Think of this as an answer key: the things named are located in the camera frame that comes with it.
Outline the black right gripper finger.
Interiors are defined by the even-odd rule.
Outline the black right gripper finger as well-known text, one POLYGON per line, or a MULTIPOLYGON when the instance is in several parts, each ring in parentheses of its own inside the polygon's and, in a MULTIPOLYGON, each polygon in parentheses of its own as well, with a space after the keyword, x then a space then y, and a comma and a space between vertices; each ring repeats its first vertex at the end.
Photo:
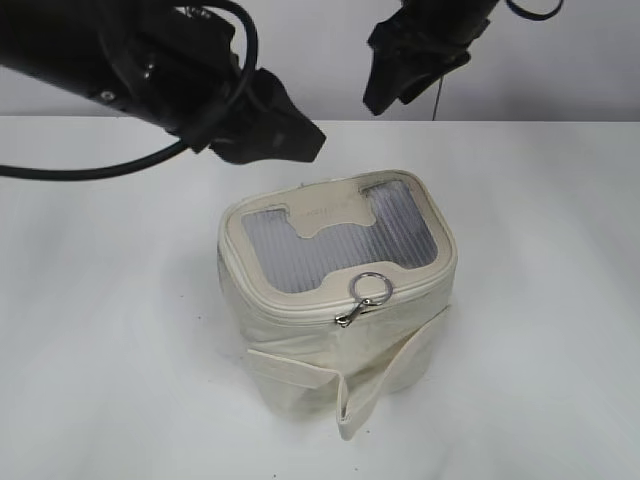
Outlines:
POLYGON ((465 66, 471 60, 468 51, 451 56, 434 56, 426 58, 422 65, 415 64, 410 80, 402 90, 399 100, 408 105, 419 97, 425 90, 443 79, 452 71, 465 66))
POLYGON ((363 101, 374 115, 382 115, 399 100, 415 64, 422 65, 431 54, 399 47, 373 48, 371 71, 363 101))

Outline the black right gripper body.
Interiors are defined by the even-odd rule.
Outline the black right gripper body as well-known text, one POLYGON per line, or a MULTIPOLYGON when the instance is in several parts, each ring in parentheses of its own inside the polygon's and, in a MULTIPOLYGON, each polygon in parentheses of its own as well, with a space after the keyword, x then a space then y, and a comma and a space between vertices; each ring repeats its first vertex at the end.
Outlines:
POLYGON ((378 23, 368 44, 451 56, 468 51, 490 24, 490 3, 480 0, 404 1, 378 23))

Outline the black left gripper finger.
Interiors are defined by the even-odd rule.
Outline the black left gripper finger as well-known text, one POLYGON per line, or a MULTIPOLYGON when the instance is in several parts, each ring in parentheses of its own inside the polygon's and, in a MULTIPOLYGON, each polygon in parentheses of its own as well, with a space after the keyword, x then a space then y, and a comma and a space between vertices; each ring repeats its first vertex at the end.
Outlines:
POLYGON ((312 163, 325 141, 325 134, 293 104, 278 77, 260 69, 218 125, 209 148, 235 165, 261 160, 312 163))

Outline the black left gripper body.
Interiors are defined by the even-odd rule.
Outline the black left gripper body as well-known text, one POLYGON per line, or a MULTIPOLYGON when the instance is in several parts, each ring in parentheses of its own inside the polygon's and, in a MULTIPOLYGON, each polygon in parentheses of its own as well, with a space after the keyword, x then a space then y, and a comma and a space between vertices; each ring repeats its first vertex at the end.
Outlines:
POLYGON ((217 14, 110 14, 107 64, 119 83, 117 110, 155 124, 199 152, 253 120, 250 97, 260 72, 252 17, 237 15, 246 38, 217 14))

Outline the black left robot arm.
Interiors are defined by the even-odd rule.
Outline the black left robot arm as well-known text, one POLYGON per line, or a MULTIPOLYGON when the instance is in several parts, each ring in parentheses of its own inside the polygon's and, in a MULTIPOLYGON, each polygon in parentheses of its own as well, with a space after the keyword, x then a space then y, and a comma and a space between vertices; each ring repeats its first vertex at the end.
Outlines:
POLYGON ((231 1, 5 1, 1 63, 231 164, 314 161, 324 133, 257 64, 231 1))

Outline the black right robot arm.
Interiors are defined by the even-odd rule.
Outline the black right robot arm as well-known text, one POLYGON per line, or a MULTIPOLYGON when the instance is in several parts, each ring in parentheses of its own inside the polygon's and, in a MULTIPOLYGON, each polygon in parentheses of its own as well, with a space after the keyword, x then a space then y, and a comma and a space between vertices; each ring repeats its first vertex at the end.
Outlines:
POLYGON ((375 115, 407 105, 471 60, 470 45, 489 26, 495 1, 405 1, 368 39, 373 57, 363 102, 375 115))

